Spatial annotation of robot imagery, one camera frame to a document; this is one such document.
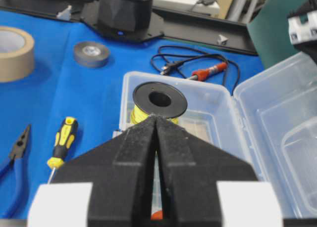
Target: yellow wire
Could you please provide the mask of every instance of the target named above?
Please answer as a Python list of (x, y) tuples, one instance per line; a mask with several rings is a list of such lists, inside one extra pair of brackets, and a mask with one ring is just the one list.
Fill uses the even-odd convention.
[[(138, 124), (147, 119), (148, 116), (149, 115), (142, 111), (137, 105), (134, 105), (134, 108), (131, 112), (130, 120), (133, 124)], [(178, 124), (178, 117), (168, 120), (170, 120), (172, 123)]]

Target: red soldering iron handle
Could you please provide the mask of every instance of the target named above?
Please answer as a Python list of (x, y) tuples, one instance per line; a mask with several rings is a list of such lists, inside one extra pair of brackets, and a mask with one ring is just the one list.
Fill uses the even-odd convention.
[(220, 73), (227, 68), (227, 63), (222, 62), (205, 70), (196, 70), (192, 76), (196, 75), (198, 81), (205, 81), (209, 76)]

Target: orange object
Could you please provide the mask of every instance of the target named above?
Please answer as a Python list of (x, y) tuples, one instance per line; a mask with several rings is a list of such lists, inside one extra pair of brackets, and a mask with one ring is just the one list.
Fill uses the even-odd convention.
[(224, 71), (227, 66), (227, 63), (222, 62), (205, 70), (196, 70), (192, 73), (192, 76), (196, 75), (198, 81), (205, 81), (208, 76)]
[(157, 211), (151, 216), (152, 221), (163, 220), (163, 211)]

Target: small white clip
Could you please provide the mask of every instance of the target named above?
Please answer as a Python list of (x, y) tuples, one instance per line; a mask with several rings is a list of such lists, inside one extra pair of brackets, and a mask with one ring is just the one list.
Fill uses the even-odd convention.
[(60, 20), (65, 20), (65, 21), (69, 21), (71, 18), (71, 10), (72, 10), (72, 6), (69, 5), (66, 9), (64, 9), (62, 12), (59, 12), (56, 16), (56, 18), (60, 19)]
[(219, 38), (217, 40), (218, 45), (226, 45), (228, 41), (228, 38), (226, 38), (224, 35), (219, 34)]

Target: spool hole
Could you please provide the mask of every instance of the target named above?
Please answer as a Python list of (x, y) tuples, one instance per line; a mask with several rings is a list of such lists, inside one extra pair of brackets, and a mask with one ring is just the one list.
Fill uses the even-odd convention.
[(170, 97), (162, 92), (153, 91), (149, 94), (150, 102), (158, 107), (167, 107), (171, 105)]

